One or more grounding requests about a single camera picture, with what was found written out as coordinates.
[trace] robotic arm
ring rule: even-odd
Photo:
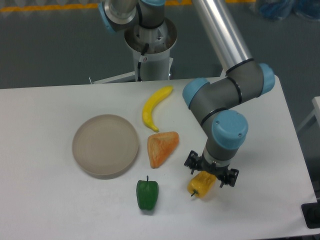
[[[220,187],[234,187],[239,171],[228,167],[245,141],[248,123],[229,109],[269,92],[275,75],[268,65],[254,61],[224,0],[194,0],[193,5],[226,78],[212,84],[197,78],[183,90],[187,106],[208,137],[202,156],[191,151],[184,165],[191,174],[198,170],[216,175]]]
[[[226,78],[212,84],[197,78],[183,90],[185,103],[208,137],[202,155],[191,151],[184,165],[192,169],[191,174],[198,170],[216,175],[220,187],[234,187],[239,171],[228,167],[245,141],[248,123],[229,109],[269,92],[275,75],[268,65],[254,61],[224,0],[192,2]],[[170,49],[177,31],[164,17],[164,4],[165,0],[107,0],[99,6],[110,31],[126,29],[138,81],[169,78]]]

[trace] banana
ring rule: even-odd
[[[142,120],[143,123],[156,133],[159,132],[159,129],[155,126],[154,121],[152,119],[152,111],[154,110],[155,106],[158,105],[163,99],[168,97],[172,90],[174,89],[173,86],[165,86],[160,88],[151,97],[146,101],[144,107],[142,109]]]

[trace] blue joint cap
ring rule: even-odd
[[[242,114],[224,110],[214,118],[211,131],[218,145],[227,150],[235,150],[246,139],[248,122]]]
[[[154,6],[154,7],[160,7],[165,5],[166,0],[141,0],[141,2]]]
[[[263,88],[262,88],[262,94],[266,94],[267,92],[270,92],[276,83],[276,78],[274,71],[265,63],[259,64],[262,73],[263,73]]]
[[[182,96],[183,99],[190,108],[190,104],[194,96],[197,94],[200,88],[202,88],[204,85],[210,84],[207,79],[200,77],[196,78],[193,81],[189,82],[183,89]]]
[[[103,3],[102,3],[102,2],[99,3],[98,9],[99,9],[101,18],[102,18],[102,20],[103,20],[103,23],[104,23],[106,29],[107,29],[110,33],[114,34],[114,33],[115,33],[115,30],[111,27],[111,25],[110,25],[110,23],[109,23],[109,21],[108,21],[108,19],[107,19],[107,17],[106,17],[106,13],[105,13],[104,6],[103,6]]]

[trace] bell pepper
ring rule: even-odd
[[[156,206],[159,194],[159,185],[156,181],[139,180],[136,184],[136,198],[141,210],[152,210]]]
[[[189,182],[187,190],[198,198],[203,198],[216,182],[216,176],[206,171],[201,171]]]

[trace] pepper stem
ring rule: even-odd
[[[193,193],[191,194],[191,197],[193,197],[195,194],[198,194],[197,190],[193,189]]]

